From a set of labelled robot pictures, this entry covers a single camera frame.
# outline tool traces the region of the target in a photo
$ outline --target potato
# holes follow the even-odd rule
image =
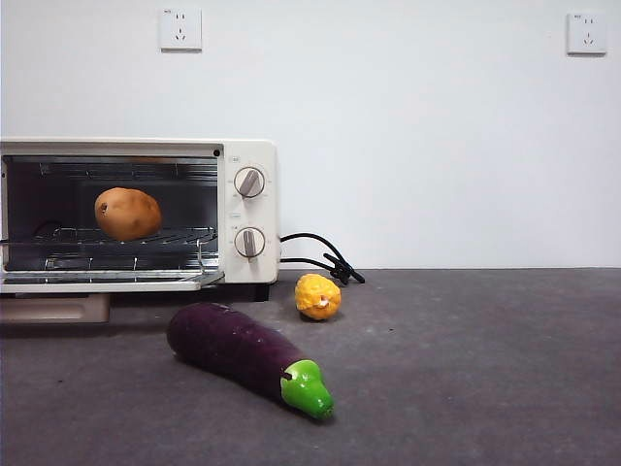
[[[113,187],[95,200],[95,218],[104,232],[119,241],[157,233],[162,224],[157,201],[139,189]]]

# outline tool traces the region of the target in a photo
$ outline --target yellow squash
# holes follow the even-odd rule
[[[295,286],[295,304],[305,316],[324,320],[339,309],[341,289],[321,275],[305,274]]]

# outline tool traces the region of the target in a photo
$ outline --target purple eggplant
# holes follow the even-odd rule
[[[317,364],[249,316],[214,303],[186,306],[171,319],[168,344],[183,360],[324,419],[333,401]]]

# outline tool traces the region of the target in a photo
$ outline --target black cable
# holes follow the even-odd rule
[[[323,243],[324,245],[326,245],[328,248],[330,248],[330,250],[337,255],[337,257],[345,262],[345,259],[343,258],[343,256],[341,255],[341,253],[339,252],[339,250],[337,250],[332,243],[330,243],[328,240],[326,240],[325,238],[321,238],[319,235],[315,235],[314,233],[294,233],[292,235],[287,235],[287,236],[283,236],[282,238],[280,238],[280,242],[284,243],[285,241],[289,241],[289,240],[295,240],[296,238],[313,238],[314,240],[320,241],[321,243]]]
[[[326,270],[330,270],[330,271],[333,270],[333,268],[330,267],[328,264],[322,264],[321,262],[317,260],[306,259],[305,257],[285,257],[281,259],[280,262],[305,262],[307,264],[316,265],[317,267],[322,267]]]
[[[358,272],[354,270],[351,265],[347,263],[344,259],[343,255],[337,250],[332,243],[330,243],[325,238],[320,237],[319,235],[315,235],[314,233],[294,233],[292,235],[283,236],[280,238],[280,242],[284,243],[285,241],[294,240],[296,238],[312,238],[323,243],[325,246],[330,248],[330,250],[337,256],[330,255],[328,253],[324,253],[323,256],[334,263],[334,267],[328,264],[323,264],[316,260],[308,259],[305,257],[284,257],[280,260],[280,262],[304,262],[307,264],[316,265],[318,267],[322,267],[328,271],[330,271],[330,275],[335,279],[341,281],[342,284],[349,283],[349,277],[353,277],[357,282],[364,283],[365,278],[360,275]]]

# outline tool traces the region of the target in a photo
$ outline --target white knob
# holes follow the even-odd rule
[[[244,228],[235,237],[235,248],[243,257],[256,257],[265,248],[265,236],[258,228]]]
[[[258,196],[264,187],[265,177],[257,168],[245,167],[235,176],[235,188],[242,197]]]

